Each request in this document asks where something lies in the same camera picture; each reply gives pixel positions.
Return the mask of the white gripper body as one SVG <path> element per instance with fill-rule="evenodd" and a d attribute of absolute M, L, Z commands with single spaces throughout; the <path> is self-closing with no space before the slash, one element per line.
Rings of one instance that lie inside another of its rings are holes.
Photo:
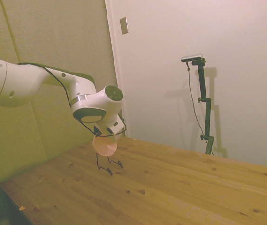
<path fill-rule="evenodd" d="M 106 123 L 106 131 L 111 135 L 117 135 L 124 129 L 124 123 L 119 115 L 116 115 L 114 119 Z"/>

